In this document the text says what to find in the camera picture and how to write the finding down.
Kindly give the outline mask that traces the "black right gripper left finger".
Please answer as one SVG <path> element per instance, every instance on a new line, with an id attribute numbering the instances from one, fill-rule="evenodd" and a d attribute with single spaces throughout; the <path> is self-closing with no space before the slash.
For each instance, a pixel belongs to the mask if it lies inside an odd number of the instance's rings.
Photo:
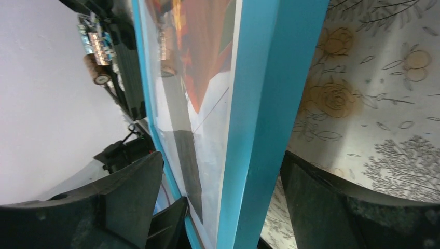
<path id="1" fill-rule="evenodd" d="M 1 248 L 144 248 L 163 173 L 155 151 L 46 201 L 1 206 Z"/>

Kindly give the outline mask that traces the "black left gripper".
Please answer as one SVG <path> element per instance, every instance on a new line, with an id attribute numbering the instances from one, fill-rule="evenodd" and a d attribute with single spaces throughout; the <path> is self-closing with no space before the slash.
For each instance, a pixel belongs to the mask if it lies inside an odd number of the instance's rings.
<path id="1" fill-rule="evenodd" d="M 155 146 L 149 133 L 137 123 L 128 126 L 129 134 L 108 145 L 93 158 L 103 163 L 102 168 L 110 174 L 117 172 L 154 152 Z M 181 197 L 166 209 L 152 217 L 146 241 L 149 249 L 189 248 L 185 228 L 188 211 L 186 197 Z"/>

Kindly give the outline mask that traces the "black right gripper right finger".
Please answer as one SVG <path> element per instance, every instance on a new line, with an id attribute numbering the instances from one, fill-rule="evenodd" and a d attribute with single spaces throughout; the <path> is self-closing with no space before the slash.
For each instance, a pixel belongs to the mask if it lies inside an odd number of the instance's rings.
<path id="1" fill-rule="evenodd" d="M 439 248 L 439 205 L 359 186 L 287 151 L 280 169 L 299 248 Z"/>

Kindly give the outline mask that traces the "blue wooden picture frame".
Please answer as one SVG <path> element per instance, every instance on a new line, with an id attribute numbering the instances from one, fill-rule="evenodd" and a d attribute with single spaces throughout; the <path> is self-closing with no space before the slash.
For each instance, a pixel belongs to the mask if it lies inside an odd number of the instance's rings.
<path id="1" fill-rule="evenodd" d="M 327 1 L 235 1 L 233 91 L 217 248 L 256 248 L 314 54 Z M 151 117 L 138 1 L 132 2 L 147 118 Z M 180 198 L 163 155 L 173 197 Z M 202 248 L 188 214 L 186 232 Z"/>

